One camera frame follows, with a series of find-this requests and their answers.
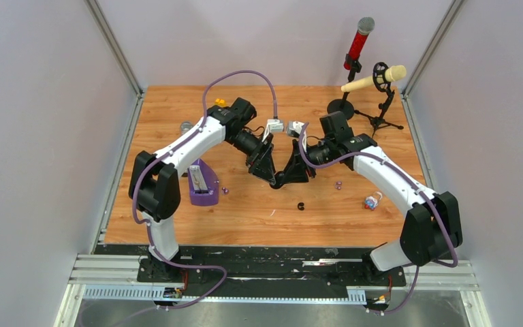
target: black microphone stand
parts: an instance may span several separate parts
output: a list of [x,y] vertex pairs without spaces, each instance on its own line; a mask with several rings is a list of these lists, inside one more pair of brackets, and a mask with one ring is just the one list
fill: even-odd
[[[374,74],[372,74],[372,78],[374,78],[374,85],[376,86],[376,89],[382,93],[386,93],[387,98],[386,101],[384,101],[383,104],[379,104],[378,108],[382,110],[382,113],[380,116],[370,116],[369,114],[364,114],[363,112],[360,112],[358,110],[354,110],[354,113],[365,116],[370,120],[370,125],[374,127],[374,132],[372,133],[372,138],[374,138],[374,134],[376,134],[376,131],[378,129],[384,128],[384,127],[395,127],[397,129],[404,129],[404,126],[402,125],[396,125],[393,123],[388,123],[384,119],[384,115],[386,114],[388,108],[390,107],[390,104],[392,104],[392,100],[394,100],[394,92],[390,90],[390,86],[392,85],[392,82],[388,82],[385,77],[386,70],[388,69],[388,66],[385,63],[377,63],[374,66]],[[378,82],[378,77],[382,77],[383,82]]]
[[[348,74],[348,83],[350,83],[355,78],[355,75],[362,70],[362,65],[357,59],[352,59],[349,54],[346,54],[346,63],[350,66],[350,72]],[[344,113],[346,120],[351,119],[351,117],[353,117],[354,109],[352,104],[348,101],[348,94],[350,94],[350,92],[344,92],[341,99],[332,100],[332,102],[328,104],[328,114],[341,111]]]

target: black mount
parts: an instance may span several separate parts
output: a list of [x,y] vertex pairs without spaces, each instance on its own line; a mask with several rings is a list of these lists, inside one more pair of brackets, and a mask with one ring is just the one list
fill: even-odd
[[[392,104],[392,100],[394,100],[394,91],[390,89],[390,86],[392,85],[391,82],[386,80],[385,72],[388,69],[388,66],[385,63],[377,63],[374,66],[374,74],[372,75],[372,78],[374,79],[374,85],[376,86],[376,89],[382,93],[386,93],[387,98],[384,103],[378,105],[378,109],[382,110],[379,116],[370,116],[369,114],[364,114],[363,112],[360,112],[359,110],[354,110],[354,113],[359,114],[361,116],[365,116],[370,121],[370,125],[374,127],[374,131],[372,132],[372,137],[374,137],[374,134],[376,134],[376,131],[378,129],[382,129],[385,127],[395,127],[397,129],[404,129],[404,126],[402,125],[396,125],[393,123],[388,123],[384,119],[384,115],[386,114],[388,108],[390,107],[390,104]],[[383,82],[380,83],[378,81],[378,77],[381,77]]]
[[[346,54],[346,63],[350,66],[350,72],[348,73],[348,83],[350,83],[355,78],[355,75],[362,70],[362,65],[357,59],[352,59],[349,54]],[[346,119],[351,119],[355,111],[353,105],[348,101],[348,94],[350,92],[344,92],[341,99],[332,100],[328,104],[328,114],[341,111]]]

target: white panel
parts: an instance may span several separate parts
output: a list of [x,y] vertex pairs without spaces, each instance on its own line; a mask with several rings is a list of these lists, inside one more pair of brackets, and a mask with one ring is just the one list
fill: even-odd
[[[237,69],[259,70],[275,84],[342,84],[345,54],[363,16],[372,16],[376,28],[362,51],[361,76],[371,74],[378,61],[412,71],[451,0],[99,2],[147,87],[209,84]],[[236,76],[224,83],[264,81]]]
[[412,96],[493,326],[523,326],[523,1],[467,1]]
[[0,1],[0,326],[51,326],[134,95],[84,1]]

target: wooden tabletop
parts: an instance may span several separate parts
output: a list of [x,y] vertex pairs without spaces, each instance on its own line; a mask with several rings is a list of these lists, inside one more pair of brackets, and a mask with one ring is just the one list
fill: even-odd
[[[147,243],[146,230],[136,225],[131,216],[127,190],[135,156],[140,151],[152,153],[180,136],[183,121],[197,122],[202,116],[204,87],[150,87],[118,193],[111,213],[106,243]],[[339,87],[276,87],[279,118],[308,121],[309,135],[323,137],[319,117],[327,114],[332,99],[339,98]],[[236,97],[250,101],[257,118],[252,129],[272,118],[272,98],[268,87],[214,87],[208,105],[216,98],[229,105]],[[385,95],[374,87],[352,92],[349,101],[356,109],[379,114],[378,103]],[[403,130],[380,129],[375,140],[402,169],[424,182],[412,142],[408,123],[396,94],[386,114],[390,122],[404,125]],[[368,119],[354,116],[349,121],[355,135],[371,134]],[[281,170],[291,155],[291,138],[285,133],[274,135],[274,163]],[[271,189],[267,182],[247,173],[245,155],[224,142],[208,151],[202,159],[217,173],[220,186],[229,189],[220,194],[219,204],[211,207],[192,206],[187,178],[180,179],[181,205],[175,213],[175,229],[180,244],[201,245],[274,245],[274,246],[356,246],[373,247],[399,237],[403,216],[386,198],[375,211],[364,208],[364,198],[377,188],[364,177],[338,164],[318,170],[309,183],[288,184]],[[342,188],[335,188],[336,181]],[[305,210],[299,211],[299,202]]]

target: wire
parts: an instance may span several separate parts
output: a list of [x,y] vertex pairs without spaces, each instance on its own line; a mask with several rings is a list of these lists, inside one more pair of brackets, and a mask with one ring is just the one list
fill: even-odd
[[[182,140],[181,142],[179,142],[170,151],[164,153],[162,156],[156,158],[156,160],[152,161],[149,165],[147,165],[147,167],[145,167],[145,169],[143,169],[143,171],[139,175],[139,178],[137,179],[135,187],[133,188],[133,196],[131,197],[132,198],[132,206],[131,207],[132,207],[133,219],[135,220],[136,223],[139,223],[139,224],[145,223],[147,225],[146,229],[147,229],[147,236],[149,238],[149,247],[151,249],[153,249],[154,254],[161,261],[165,262],[166,264],[169,264],[170,266],[174,266],[174,267],[177,267],[177,268],[185,268],[185,269],[213,269],[213,270],[220,270],[223,273],[222,278],[211,289],[209,289],[207,292],[205,292],[203,295],[201,295],[200,297],[196,298],[195,300],[192,300],[190,302],[184,303],[182,305],[158,306],[158,308],[165,308],[167,310],[168,309],[183,309],[183,308],[190,307],[191,305],[194,305],[195,303],[198,303],[199,301],[203,300],[206,296],[211,294],[213,291],[215,291],[225,281],[225,279],[227,278],[227,270],[224,267],[222,267],[222,266],[198,266],[198,265],[190,265],[190,264],[177,264],[175,262],[172,262],[172,261],[168,260],[167,258],[165,258],[163,256],[163,254],[161,254],[161,252],[159,252],[159,250],[155,247],[155,242],[153,240],[153,235],[151,234],[150,225],[152,224],[152,221],[150,221],[149,219],[139,219],[138,214],[137,214],[138,196],[139,196],[139,190],[141,188],[141,182],[144,180],[145,176],[149,173],[149,171],[151,171],[153,169],[153,167],[155,167],[162,160],[164,160],[167,157],[169,157],[170,153],[174,153],[180,147],[182,147],[183,145],[188,143],[193,137],[195,137],[198,133],[200,133],[203,130],[203,127],[206,124],[206,119],[207,119],[207,116],[208,116],[208,113],[207,113],[207,101],[206,101],[207,93],[217,83],[221,82],[222,80],[225,80],[226,78],[229,78],[231,76],[237,75],[237,74],[254,74],[254,75],[258,75],[259,77],[263,78],[266,81],[266,83],[268,83],[268,86],[270,87],[270,90],[272,91],[272,100],[273,100],[273,107],[274,107],[274,110],[273,110],[274,118],[275,119],[278,118],[278,103],[277,103],[277,98],[276,98],[276,91],[274,89],[273,84],[270,82],[270,80],[265,75],[263,75],[262,73],[256,72],[254,70],[238,70],[236,72],[232,72],[232,73],[226,74],[226,75],[224,75],[224,76],[214,80],[213,82],[211,82],[206,87],[206,89],[204,90],[204,94],[202,96],[202,104],[203,104],[203,107],[204,107],[204,116],[202,117],[202,119],[200,121],[200,126],[197,129],[194,129],[193,132],[191,133],[191,135],[189,135],[189,137],[187,137],[184,140]],[[120,322],[112,325],[112,327],[121,325],[123,322],[126,322],[127,320],[130,320],[131,318],[133,318],[133,317],[135,317],[137,315],[141,315],[143,313],[146,313],[146,312],[149,312],[149,311],[152,311],[152,310],[155,310],[155,308],[151,307],[151,308],[140,310],[140,311],[138,311],[136,313],[133,313],[129,317],[126,317],[124,320],[121,320]]]
[[252,134],[255,133],[255,132],[257,132],[257,131],[259,131],[259,129],[261,129],[262,131],[261,131],[261,133],[260,133],[259,135],[255,135],[255,134],[253,134],[253,135],[256,136],[256,137],[260,137],[260,136],[262,136],[262,135],[264,134],[264,132],[266,131],[266,128],[265,128],[264,126],[259,126],[259,127],[256,128],[256,129],[251,129],[251,128],[247,127],[247,126],[244,127],[244,128],[247,129],[247,130],[249,130]]
[[[379,161],[381,164],[383,165],[386,165],[387,167],[389,167],[390,169],[392,169],[395,173],[397,173],[400,177],[402,177],[402,179],[404,179],[404,181],[406,181],[406,183],[408,183],[412,189],[414,190],[418,190],[418,187],[416,185],[416,183],[414,181],[412,181],[407,175],[406,173],[404,173],[401,169],[399,169],[398,167],[396,167],[395,165],[391,164],[390,162],[388,161],[385,161],[383,160],[382,158],[376,156],[376,155],[373,155],[371,153],[365,153],[365,152],[352,152],[352,153],[347,153],[329,163],[325,163],[323,165],[315,165],[313,163],[311,163],[307,156],[306,156],[306,153],[304,151],[304,147],[303,147],[303,143],[302,143],[302,139],[303,139],[303,135],[304,133],[306,132],[306,128],[308,127],[309,123],[305,123],[304,126],[302,127],[302,131],[300,133],[300,138],[298,139],[298,147],[300,149],[300,153],[302,154],[302,159],[304,160],[304,162],[306,163],[306,165],[314,168],[314,169],[320,169],[320,168],[327,168],[327,167],[330,167],[334,164],[337,164],[338,162],[340,161],[343,161],[343,160],[346,160],[350,157],[355,157],[355,156],[364,156],[364,157],[368,157],[368,158],[371,158],[371,159],[374,159],[374,160],[377,160]],[[446,231],[446,227],[444,226],[444,223],[442,222],[442,218],[440,217],[440,214],[438,213],[438,210],[436,209],[436,206],[432,203],[432,201],[430,201],[430,198],[423,192],[423,191],[420,191],[419,192],[419,195],[424,199],[424,201],[426,203],[428,203],[428,206],[430,207],[430,210],[432,211],[432,214],[434,215],[434,218],[436,219],[437,223],[438,223],[438,226],[440,227],[440,231],[442,231],[442,235],[444,236],[444,239],[446,241],[446,245],[448,246],[448,250],[450,251],[450,254],[452,255],[452,263],[449,264],[447,262],[442,262],[442,261],[439,261],[439,260],[435,260],[434,262],[436,262],[437,264],[441,264],[443,266],[446,266],[446,267],[450,267],[450,268],[454,268],[458,265],[458,256],[456,255],[456,250],[454,250],[454,245],[452,244],[452,241],[450,240],[450,237],[448,236],[448,232]],[[392,310],[389,310],[389,311],[384,311],[384,313],[394,313],[394,312],[397,312],[399,309],[403,308],[406,303],[409,301],[411,295],[412,295],[412,292],[414,290],[414,286],[416,285],[416,281],[418,279],[418,272],[419,272],[419,266],[416,266],[416,273],[414,275],[414,280],[412,281],[412,286],[410,287],[410,290],[408,291],[408,294],[406,295],[406,298],[402,301],[402,303],[400,303],[400,305],[398,305],[396,308],[392,309]]]

